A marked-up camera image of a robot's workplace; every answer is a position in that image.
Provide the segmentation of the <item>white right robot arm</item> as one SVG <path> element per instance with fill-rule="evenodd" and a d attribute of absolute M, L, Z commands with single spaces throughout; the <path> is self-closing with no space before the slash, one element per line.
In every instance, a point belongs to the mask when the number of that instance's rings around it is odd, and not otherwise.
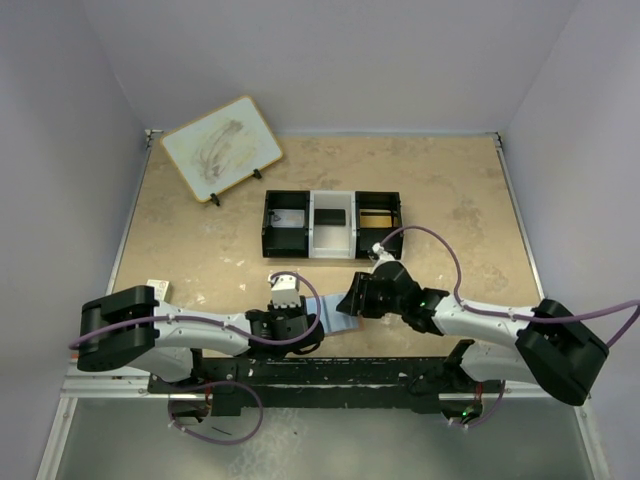
<path fill-rule="evenodd" d="M 423 288 L 399 261 L 370 273 L 357 272 L 337 311 L 379 319 L 399 316 L 419 333 L 457 336 L 459 344 L 445 366 L 446 383 L 467 391 L 477 382 L 505 380 L 536 384 L 556 400 L 582 405 L 609 356 L 608 346 L 581 322 L 561 323 L 563 306 L 542 301 L 531 308 L 493 306 L 458 300 Z"/>

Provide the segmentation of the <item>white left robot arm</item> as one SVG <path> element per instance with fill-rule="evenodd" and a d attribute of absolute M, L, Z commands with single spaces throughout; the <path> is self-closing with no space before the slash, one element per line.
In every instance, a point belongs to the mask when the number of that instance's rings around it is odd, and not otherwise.
<path fill-rule="evenodd" d="M 310 312 L 301 296 L 287 308 L 268 305 L 237 314 L 189 311 L 160 301 L 139 285 L 85 303 L 80 336 L 69 345 L 77 367 L 104 372 L 133 367 L 174 383 L 184 392 L 202 387 L 202 352 L 228 357 L 281 359 L 302 355 L 324 340 L 321 308 Z"/>

